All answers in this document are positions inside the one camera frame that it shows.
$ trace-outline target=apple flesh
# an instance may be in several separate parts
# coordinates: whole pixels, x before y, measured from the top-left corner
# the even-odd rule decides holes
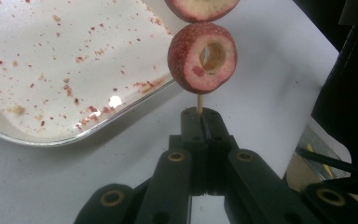
[[[165,0],[170,10],[190,23],[215,21],[231,11],[239,0]]]
[[[167,61],[173,79],[183,89],[206,94],[232,76],[237,50],[228,30],[210,22],[198,22],[173,37]]]

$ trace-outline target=black machine part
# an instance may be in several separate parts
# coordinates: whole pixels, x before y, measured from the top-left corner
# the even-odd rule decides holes
[[[190,223],[191,197],[203,194],[225,196],[230,223],[358,223],[358,202],[346,192],[326,184],[292,191],[259,155],[238,148],[216,111],[191,107],[181,121],[151,178],[135,189],[98,189],[75,224]]]

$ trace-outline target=apple slice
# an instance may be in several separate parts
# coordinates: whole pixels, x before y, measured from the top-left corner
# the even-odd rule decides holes
[[[240,0],[165,0],[170,10],[190,23],[215,21],[231,11]]]
[[[205,94],[232,76],[237,65],[237,50],[225,28],[197,22],[173,37],[167,61],[173,79],[183,89]]]

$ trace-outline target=glass baking dish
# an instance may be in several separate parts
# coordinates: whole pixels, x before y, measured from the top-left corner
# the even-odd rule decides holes
[[[73,143],[172,83],[160,1],[0,1],[0,137]]]

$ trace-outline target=apple skin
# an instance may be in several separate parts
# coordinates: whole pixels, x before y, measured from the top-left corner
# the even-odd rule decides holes
[[[219,46],[218,57],[209,67],[200,55],[208,46]],[[234,39],[224,27],[211,22],[189,24],[172,39],[168,49],[168,67],[173,79],[185,90],[206,94],[225,83],[237,65]]]
[[[165,0],[179,19],[189,22],[216,21],[228,14],[240,0]]]

